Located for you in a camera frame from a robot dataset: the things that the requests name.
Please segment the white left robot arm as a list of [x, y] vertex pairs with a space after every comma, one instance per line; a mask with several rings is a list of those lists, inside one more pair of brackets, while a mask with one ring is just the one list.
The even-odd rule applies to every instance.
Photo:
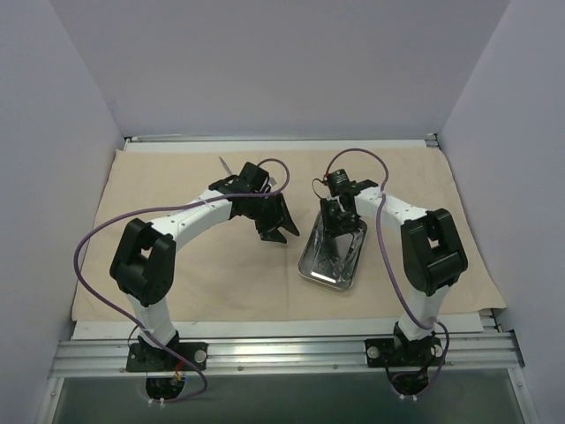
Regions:
[[177, 363], [178, 349], [171, 342], [178, 339], [178, 333], [166, 296], [182, 247], [236, 216], [253, 220], [263, 241], [285, 244], [282, 231], [299, 234], [283, 195], [268, 196], [267, 187], [266, 178], [258, 183], [235, 176], [221, 179], [184, 210], [150, 222], [135, 218], [125, 226], [109, 273], [133, 307], [140, 338], [149, 345], [147, 361], [156, 369], [168, 370]]

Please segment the steel surgical scissors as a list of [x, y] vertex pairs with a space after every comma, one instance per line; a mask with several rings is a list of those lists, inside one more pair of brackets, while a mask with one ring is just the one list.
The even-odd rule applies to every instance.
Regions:
[[227, 162], [221, 156], [218, 156], [218, 157], [219, 157], [220, 163], [221, 163], [222, 167], [224, 168], [224, 170], [226, 171], [226, 173], [229, 176], [235, 175], [233, 170], [231, 169], [231, 167], [227, 164]]

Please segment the stainless steel instrument tray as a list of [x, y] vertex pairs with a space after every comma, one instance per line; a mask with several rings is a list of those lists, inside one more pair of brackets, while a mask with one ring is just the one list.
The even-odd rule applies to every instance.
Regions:
[[299, 275], [338, 292], [348, 291], [353, 286], [366, 233], [367, 225], [360, 221], [354, 231], [326, 236], [318, 214], [298, 262]]

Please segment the steel surgical forceps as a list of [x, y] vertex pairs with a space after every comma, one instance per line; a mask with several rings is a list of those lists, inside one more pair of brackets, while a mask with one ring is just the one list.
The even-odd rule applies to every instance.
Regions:
[[355, 231], [325, 238], [318, 252], [318, 271], [336, 284], [350, 279], [353, 263], [363, 245], [363, 237], [361, 232]]

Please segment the beige cloth wrap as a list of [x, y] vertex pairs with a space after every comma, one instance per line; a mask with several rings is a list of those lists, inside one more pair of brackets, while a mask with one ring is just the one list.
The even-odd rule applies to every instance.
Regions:
[[[390, 195], [414, 206], [444, 208], [454, 217], [469, 260], [468, 269], [449, 291], [445, 314], [503, 308], [506, 303], [489, 276], [467, 223], [456, 183], [443, 153], [432, 148], [384, 148], [371, 154], [338, 155], [328, 150], [233, 153], [120, 152], [112, 164], [95, 222], [101, 231], [89, 242], [82, 267], [85, 282], [75, 295], [76, 321], [121, 321], [132, 307], [109, 275], [124, 224], [117, 216], [136, 209], [152, 219], [157, 206], [185, 204], [225, 176], [221, 156], [232, 170], [264, 162], [277, 180], [287, 180], [284, 198], [300, 235], [286, 244], [262, 241], [244, 217], [198, 236], [177, 255], [175, 281], [167, 297], [177, 322], [304, 321], [396, 318], [402, 313], [380, 254], [369, 232], [353, 286], [335, 291], [305, 280], [298, 261], [319, 209], [317, 178], [326, 168], [345, 169], [355, 180], [384, 183]], [[399, 234], [390, 227], [383, 238], [403, 295], [410, 284], [403, 272]]]

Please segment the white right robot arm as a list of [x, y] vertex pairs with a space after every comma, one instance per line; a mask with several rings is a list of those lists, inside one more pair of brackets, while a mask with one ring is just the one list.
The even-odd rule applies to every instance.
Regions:
[[[468, 268], [468, 259], [452, 215], [445, 209], [413, 206], [386, 193], [371, 180], [351, 181], [337, 172], [327, 174], [322, 184], [329, 196], [320, 200], [324, 234], [342, 236], [357, 229], [363, 218], [375, 221], [380, 254], [393, 290], [403, 307], [394, 329], [392, 353], [410, 365], [423, 353], [436, 355], [447, 349], [434, 340], [443, 300], [451, 286]], [[411, 285], [405, 298], [390, 263], [382, 225], [400, 234], [403, 271]]]

